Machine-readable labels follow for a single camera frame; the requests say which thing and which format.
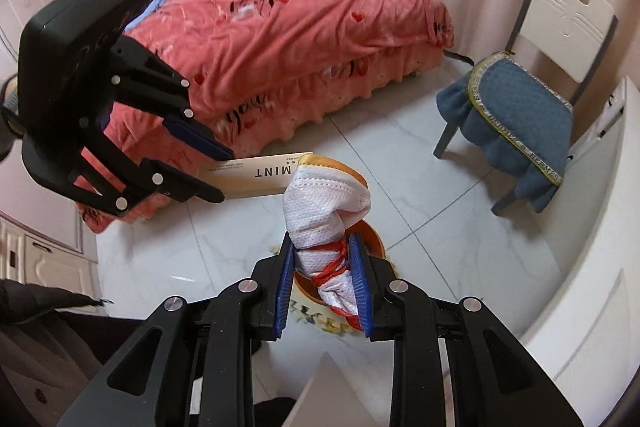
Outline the white folding chair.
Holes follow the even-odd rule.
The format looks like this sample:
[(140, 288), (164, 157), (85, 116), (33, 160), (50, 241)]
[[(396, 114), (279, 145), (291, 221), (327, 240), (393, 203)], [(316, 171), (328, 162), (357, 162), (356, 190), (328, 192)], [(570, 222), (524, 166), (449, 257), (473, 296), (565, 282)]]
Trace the white folding chair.
[[(616, 28), (617, 17), (606, 0), (523, 0), (503, 51), (515, 61), (515, 41), (524, 38), (550, 58), (576, 84), (570, 98), (565, 98), (574, 109), (597, 72)], [(462, 133), (446, 123), (434, 150), (435, 157), (442, 157), (456, 134)], [(513, 190), (514, 187), (495, 202), (492, 213), (501, 215), (521, 200), (514, 197)]]

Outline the pink floral bed quilt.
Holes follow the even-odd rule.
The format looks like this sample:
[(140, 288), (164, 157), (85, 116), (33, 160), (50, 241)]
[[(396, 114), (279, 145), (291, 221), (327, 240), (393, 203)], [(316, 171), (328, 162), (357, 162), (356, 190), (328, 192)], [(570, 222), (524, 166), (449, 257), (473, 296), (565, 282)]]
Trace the pink floral bed quilt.
[(440, 64), (442, 0), (167, 0), (130, 37), (189, 83), (195, 118), (239, 157)]

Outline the white cabinet drawers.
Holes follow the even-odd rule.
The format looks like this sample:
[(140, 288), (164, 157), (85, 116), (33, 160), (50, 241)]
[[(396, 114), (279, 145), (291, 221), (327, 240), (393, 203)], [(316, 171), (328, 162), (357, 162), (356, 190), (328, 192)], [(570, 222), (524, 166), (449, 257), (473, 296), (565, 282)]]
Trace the white cabinet drawers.
[(63, 288), (94, 299), (102, 296), (98, 264), (1, 218), (1, 277), (22, 284)]

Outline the blue chair cushion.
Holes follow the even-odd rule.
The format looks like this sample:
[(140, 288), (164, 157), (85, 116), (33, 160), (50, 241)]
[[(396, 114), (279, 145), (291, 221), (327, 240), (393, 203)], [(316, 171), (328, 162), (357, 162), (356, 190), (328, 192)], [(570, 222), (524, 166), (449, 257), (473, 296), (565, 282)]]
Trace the blue chair cushion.
[(501, 51), (438, 92), (436, 104), (490, 167), (513, 176), (515, 198), (536, 212), (549, 205), (563, 183), (570, 150), (569, 101)]

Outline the beige mint box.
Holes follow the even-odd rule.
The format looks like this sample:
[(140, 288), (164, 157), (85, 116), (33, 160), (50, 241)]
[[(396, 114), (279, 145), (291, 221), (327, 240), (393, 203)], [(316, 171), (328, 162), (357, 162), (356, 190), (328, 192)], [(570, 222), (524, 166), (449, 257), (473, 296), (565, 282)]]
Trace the beige mint box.
[(279, 195), (306, 155), (308, 152), (209, 161), (198, 169), (198, 177), (217, 187), (225, 199)]

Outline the orange trash bin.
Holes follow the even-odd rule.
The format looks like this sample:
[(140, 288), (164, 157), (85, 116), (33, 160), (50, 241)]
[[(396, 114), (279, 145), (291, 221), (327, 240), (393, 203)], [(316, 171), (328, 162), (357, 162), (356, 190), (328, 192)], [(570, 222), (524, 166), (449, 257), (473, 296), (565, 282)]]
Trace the orange trash bin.
[(347, 230), (371, 209), (367, 180), (341, 162), (316, 154), (298, 163), (283, 196), (286, 231), (299, 271), (319, 298), (354, 329), (364, 329), (352, 277)]

